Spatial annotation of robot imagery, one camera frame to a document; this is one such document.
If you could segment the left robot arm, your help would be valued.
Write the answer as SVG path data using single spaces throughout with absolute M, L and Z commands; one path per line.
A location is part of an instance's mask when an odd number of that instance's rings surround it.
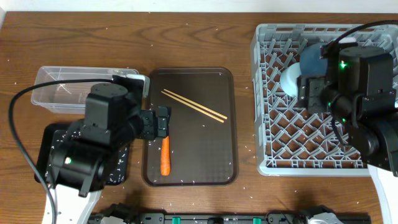
M 73 122 L 49 151 L 46 171 L 53 187 L 43 223 L 86 223 L 117 168 L 119 151 L 135 139 L 153 141 L 169 134 L 166 107 L 142 109 L 149 77 L 115 75 L 91 82 L 85 117 Z

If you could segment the blue plate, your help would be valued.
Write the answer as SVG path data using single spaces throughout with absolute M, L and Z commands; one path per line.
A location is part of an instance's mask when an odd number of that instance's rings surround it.
M 325 75 L 328 68 L 328 60 L 322 58 L 323 43 L 306 47 L 300 54 L 300 70 L 302 75 Z

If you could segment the white rice pile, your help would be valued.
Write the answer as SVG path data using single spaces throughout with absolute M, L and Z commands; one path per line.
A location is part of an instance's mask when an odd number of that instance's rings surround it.
M 56 145 L 59 145 L 66 135 L 65 129 L 50 131 L 43 135 L 40 152 L 42 157 L 40 160 L 44 163 L 44 174 L 47 176 L 46 166 L 49 160 L 49 154 Z M 126 180 L 127 162 L 129 158 L 129 146 L 118 151 L 117 164 L 114 170 L 109 174 L 106 185 L 119 185 Z

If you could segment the light blue bowl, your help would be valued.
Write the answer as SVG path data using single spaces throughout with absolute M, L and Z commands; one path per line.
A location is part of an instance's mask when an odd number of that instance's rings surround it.
M 282 90 L 291 97 L 297 97 L 298 84 L 297 79 L 301 76 L 300 63 L 294 63 L 286 68 L 280 76 L 280 87 Z

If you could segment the orange carrot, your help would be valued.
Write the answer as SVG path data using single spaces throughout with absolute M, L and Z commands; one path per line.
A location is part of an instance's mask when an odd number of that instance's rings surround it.
M 170 171 L 170 138 L 167 136 L 162 140 L 160 155 L 160 173 L 162 176 L 168 176 L 170 174 Z

